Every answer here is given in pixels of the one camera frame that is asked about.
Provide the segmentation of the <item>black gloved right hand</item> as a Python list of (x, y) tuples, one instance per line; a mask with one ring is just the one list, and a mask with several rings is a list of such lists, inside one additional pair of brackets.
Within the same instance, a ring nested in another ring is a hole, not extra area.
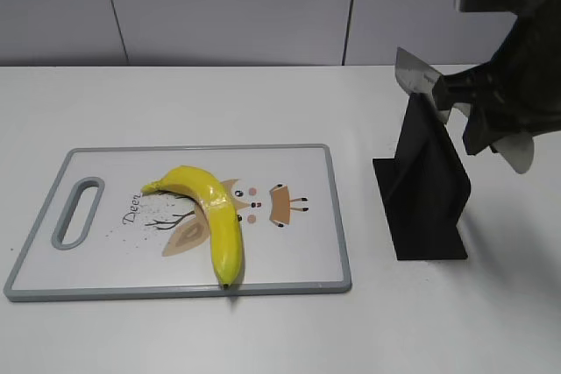
[(560, 130), (560, 23), (517, 20), (492, 59), (438, 78), (436, 108), (471, 107), (466, 152), (476, 155), (509, 135)]

